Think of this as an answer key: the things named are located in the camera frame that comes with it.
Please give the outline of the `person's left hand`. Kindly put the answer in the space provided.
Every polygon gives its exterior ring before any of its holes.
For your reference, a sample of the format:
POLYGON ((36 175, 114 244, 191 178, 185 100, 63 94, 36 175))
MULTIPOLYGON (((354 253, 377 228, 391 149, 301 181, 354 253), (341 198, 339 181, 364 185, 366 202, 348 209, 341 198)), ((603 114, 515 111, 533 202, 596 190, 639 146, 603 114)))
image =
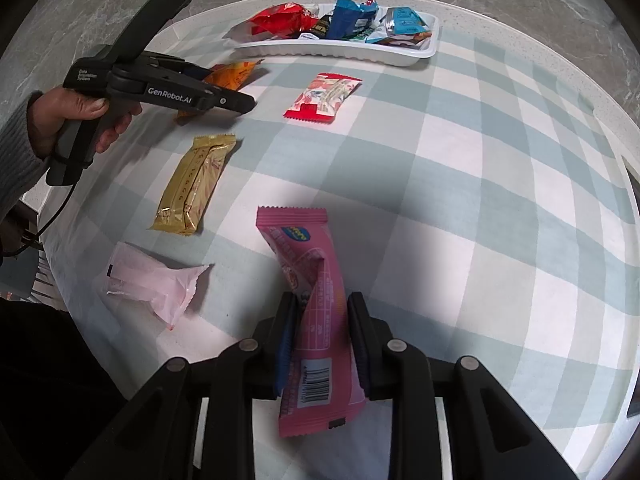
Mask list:
MULTIPOLYGON (((66 122, 99 119, 106 114, 110 103, 106 99, 93 99, 62 87, 54 88, 37 99, 27 109, 27 130, 34 153, 47 158, 66 122)), ((96 152, 104 153, 129 127, 132 120, 142 113, 140 103, 129 105, 114 126, 101 133, 96 141, 96 152)))

